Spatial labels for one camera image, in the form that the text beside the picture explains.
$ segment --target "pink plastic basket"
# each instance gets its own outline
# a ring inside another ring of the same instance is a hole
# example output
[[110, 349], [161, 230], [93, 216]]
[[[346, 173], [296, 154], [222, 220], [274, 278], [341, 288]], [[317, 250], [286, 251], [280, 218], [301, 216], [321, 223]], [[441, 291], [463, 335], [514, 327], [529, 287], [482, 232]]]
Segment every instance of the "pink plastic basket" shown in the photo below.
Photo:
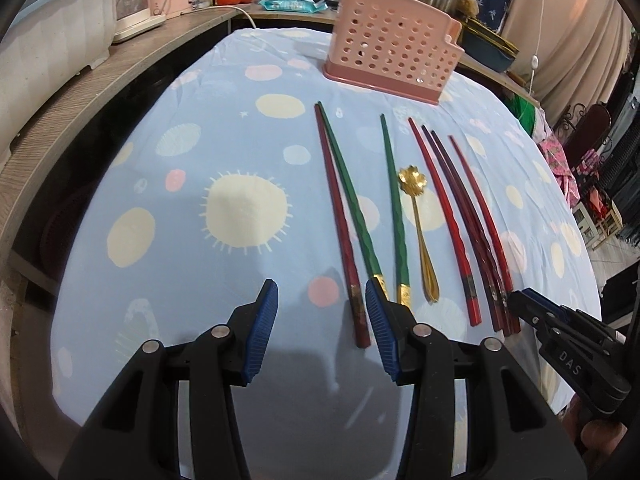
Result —
[[324, 75], [438, 104], [464, 50], [462, 24], [418, 0], [340, 0]]

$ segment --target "green cloth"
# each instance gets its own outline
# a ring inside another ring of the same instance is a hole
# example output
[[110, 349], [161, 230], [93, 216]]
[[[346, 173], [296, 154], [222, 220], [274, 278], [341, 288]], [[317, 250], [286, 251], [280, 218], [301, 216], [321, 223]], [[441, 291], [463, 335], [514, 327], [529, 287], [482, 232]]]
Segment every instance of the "green cloth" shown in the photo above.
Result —
[[533, 128], [536, 126], [536, 107], [519, 95], [514, 95], [511, 100], [505, 99], [504, 105], [520, 121], [529, 137], [532, 136]]

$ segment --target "green chopstick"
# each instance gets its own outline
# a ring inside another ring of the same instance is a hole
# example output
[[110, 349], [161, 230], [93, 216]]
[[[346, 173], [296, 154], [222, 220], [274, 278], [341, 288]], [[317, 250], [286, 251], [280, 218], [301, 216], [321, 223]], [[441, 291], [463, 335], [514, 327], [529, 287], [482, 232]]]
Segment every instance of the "green chopstick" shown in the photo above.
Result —
[[394, 162], [394, 152], [391, 149], [389, 130], [386, 127], [385, 115], [380, 115], [382, 135], [385, 139], [386, 169], [389, 174], [389, 191], [391, 192], [391, 215], [394, 226], [394, 245], [396, 249], [396, 301], [407, 308], [411, 308], [411, 288], [409, 286], [409, 264], [406, 254], [406, 237], [404, 222], [402, 221], [402, 205], [398, 191], [398, 172]]
[[370, 278], [378, 279], [380, 285], [382, 286], [382, 289], [385, 291], [385, 295], [388, 297], [388, 293], [386, 292], [385, 279], [382, 276], [380, 262], [378, 261], [378, 257], [376, 256], [376, 252], [373, 248], [373, 241], [371, 240], [371, 236], [369, 235], [369, 231], [367, 230], [367, 224], [360, 209], [360, 204], [358, 204], [358, 197], [356, 195], [355, 188], [353, 187], [351, 177], [349, 176], [349, 172], [347, 171], [347, 165], [342, 158], [340, 146], [338, 146], [338, 141], [335, 139], [334, 130], [332, 129], [331, 124], [329, 124], [329, 119], [327, 117], [326, 111], [324, 111], [324, 107], [322, 106], [322, 103], [320, 101], [318, 101], [318, 106], [322, 114], [322, 120], [324, 121], [326, 136], [329, 139], [329, 146], [331, 147], [331, 151], [334, 154], [335, 165], [338, 169], [338, 176], [340, 176], [342, 189], [344, 190], [344, 194], [347, 199], [347, 204], [351, 213], [351, 219], [353, 219], [353, 225], [356, 228], [358, 241], [360, 243], [360, 250], [362, 251], [365, 268], [367, 269], [367, 275]]

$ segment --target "flower-shaped spoon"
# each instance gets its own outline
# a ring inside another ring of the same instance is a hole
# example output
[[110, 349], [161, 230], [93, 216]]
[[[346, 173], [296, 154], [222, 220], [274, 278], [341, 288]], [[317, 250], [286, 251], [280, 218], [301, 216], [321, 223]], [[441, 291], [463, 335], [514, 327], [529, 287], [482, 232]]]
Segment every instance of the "flower-shaped spoon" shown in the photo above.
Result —
[[424, 235], [422, 234], [420, 213], [416, 202], [416, 197], [420, 196], [424, 192], [424, 188], [427, 185], [427, 179], [415, 166], [409, 166], [405, 170], [400, 170], [398, 173], [398, 179], [400, 180], [400, 188], [411, 197], [411, 202], [414, 206], [415, 229], [418, 234], [418, 248], [420, 251], [422, 289], [424, 290], [424, 295], [427, 301], [434, 303], [440, 299], [440, 288], [438, 287], [436, 272], [433, 269], [433, 264], [431, 263], [431, 258], [427, 251], [427, 244], [425, 243]]

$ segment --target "curtain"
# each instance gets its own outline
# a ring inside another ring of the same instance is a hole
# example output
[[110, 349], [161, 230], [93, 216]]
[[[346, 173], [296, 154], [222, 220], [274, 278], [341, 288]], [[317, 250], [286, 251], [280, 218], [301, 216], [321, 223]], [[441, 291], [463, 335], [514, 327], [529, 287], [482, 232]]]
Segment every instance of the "curtain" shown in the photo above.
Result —
[[[502, 36], [520, 53], [512, 71], [530, 80], [542, 0], [512, 0]], [[606, 102], [626, 59], [631, 22], [616, 0], [544, 0], [533, 81], [550, 124], [567, 105]]]

